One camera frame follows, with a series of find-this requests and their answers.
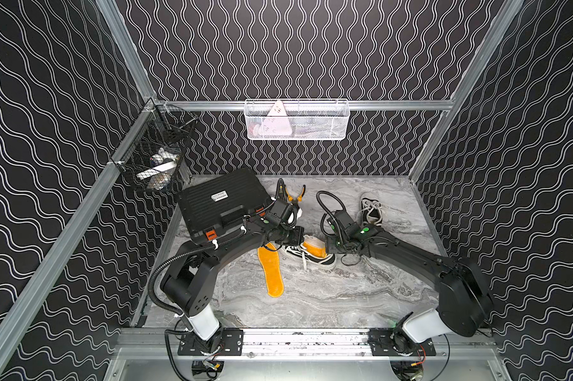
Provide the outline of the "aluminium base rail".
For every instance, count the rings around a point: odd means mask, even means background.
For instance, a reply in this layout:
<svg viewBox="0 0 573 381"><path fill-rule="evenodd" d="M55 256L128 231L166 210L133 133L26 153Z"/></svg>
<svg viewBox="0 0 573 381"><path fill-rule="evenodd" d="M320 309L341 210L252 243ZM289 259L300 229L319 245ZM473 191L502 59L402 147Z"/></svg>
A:
<svg viewBox="0 0 573 381"><path fill-rule="evenodd" d="M299 357L349 359L371 357L435 357L431 339L415 344L392 329L237 329L223 328L210 344L195 333L179 340L180 357L243 357L249 359Z"/></svg>

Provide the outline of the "white items in black basket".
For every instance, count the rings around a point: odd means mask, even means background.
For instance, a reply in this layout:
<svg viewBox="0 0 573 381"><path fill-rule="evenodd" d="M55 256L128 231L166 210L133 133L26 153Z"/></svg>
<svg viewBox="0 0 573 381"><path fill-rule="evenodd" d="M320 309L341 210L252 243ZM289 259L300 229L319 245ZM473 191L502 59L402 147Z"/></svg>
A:
<svg viewBox="0 0 573 381"><path fill-rule="evenodd" d="M180 158L174 149L160 148L150 157L151 167L138 171L136 178L145 183L148 190L162 190L171 182Z"/></svg>

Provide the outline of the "black canvas sneaker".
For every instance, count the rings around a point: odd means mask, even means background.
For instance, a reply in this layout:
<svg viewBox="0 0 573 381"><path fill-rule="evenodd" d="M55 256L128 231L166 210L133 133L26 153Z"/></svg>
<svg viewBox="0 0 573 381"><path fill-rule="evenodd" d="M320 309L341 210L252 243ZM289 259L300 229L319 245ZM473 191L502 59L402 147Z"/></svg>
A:
<svg viewBox="0 0 573 381"><path fill-rule="evenodd" d="M329 271L336 266L336 257L327 251L326 243L310 235L305 235L303 242L299 245L282 247L280 253L301 261L305 271L310 267Z"/></svg>
<svg viewBox="0 0 573 381"><path fill-rule="evenodd" d="M361 195L361 222L376 226L383 224L382 203L369 192Z"/></svg>

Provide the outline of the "orange insole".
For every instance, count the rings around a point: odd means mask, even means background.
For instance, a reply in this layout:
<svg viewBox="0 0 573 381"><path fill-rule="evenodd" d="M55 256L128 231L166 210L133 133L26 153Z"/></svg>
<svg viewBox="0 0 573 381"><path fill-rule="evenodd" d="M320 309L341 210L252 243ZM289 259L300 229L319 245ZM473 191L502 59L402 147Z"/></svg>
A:
<svg viewBox="0 0 573 381"><path fill-rule="evenodd" d="M324 241L313 236L305 236L302 247L313 257L325 259L327 257Z"/></svg>
<svg viewBox="0 0 573 381"><path fill-rule="evenodd" d="M257 256L264 270L267 293L272 298L280 297L284 292L284 285L278 249L272 243L267 243L257 249Z"/></svg>

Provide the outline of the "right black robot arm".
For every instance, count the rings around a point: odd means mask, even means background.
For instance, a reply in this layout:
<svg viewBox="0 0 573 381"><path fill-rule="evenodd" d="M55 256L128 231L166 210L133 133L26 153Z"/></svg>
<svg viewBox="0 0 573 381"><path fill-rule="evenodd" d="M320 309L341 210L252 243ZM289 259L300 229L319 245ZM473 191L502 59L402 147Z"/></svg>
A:
<svg viewBox="0 0 573 381"><path fill-rule="evenodd" d="M438 304L411 312L392 330L398 352L447 333L472 337L494 310L488 282L477 264L454 260L402 241L378 225L359 224L336 195L320 190L321 225L329 225L326 247L337 253L382 260L415 276L438 293Z"/></svg>

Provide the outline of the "black plastic tool case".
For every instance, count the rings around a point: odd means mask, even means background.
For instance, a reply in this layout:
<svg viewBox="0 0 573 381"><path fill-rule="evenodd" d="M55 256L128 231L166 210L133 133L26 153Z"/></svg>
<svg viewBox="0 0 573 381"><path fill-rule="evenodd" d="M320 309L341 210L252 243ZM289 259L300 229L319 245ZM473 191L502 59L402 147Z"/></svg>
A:
<svg viewBox="0 0 573 381"><path fill-rule="evenodd" d="M205 244L240 225L272 203L253 170L229 174L188 187L179 193L179 208L191 241Z"/></svg>

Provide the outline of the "pink triangle card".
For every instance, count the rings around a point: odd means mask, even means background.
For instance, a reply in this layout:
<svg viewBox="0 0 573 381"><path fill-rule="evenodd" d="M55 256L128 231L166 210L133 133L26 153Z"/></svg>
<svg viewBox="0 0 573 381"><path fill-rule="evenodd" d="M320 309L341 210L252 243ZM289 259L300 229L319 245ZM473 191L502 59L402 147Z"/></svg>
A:
<svg viewBox="0 0 573 381"><path fill-rule="evenodd" d="M287 111L282 100L278 99L274 102L271 109L267 113L268 117L286 117Z"/></svg>

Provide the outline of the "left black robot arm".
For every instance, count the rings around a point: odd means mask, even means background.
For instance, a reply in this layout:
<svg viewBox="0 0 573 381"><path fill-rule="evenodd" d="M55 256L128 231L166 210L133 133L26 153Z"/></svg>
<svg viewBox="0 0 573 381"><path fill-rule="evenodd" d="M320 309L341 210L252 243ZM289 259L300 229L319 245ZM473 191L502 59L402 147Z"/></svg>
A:
<svg viewBox="0 0 573 381"><path fill-rule="evenodd" d="M301 197L289 195L279 179L270 204L243 217L239 230L159 264L149 278L148 297L156 306L186 319L200 340L212 341L221 329L210 306L219 271L253 249L273 244L271 250L276 252L302 244L304 229L297 225L300 202Z"/></svg>

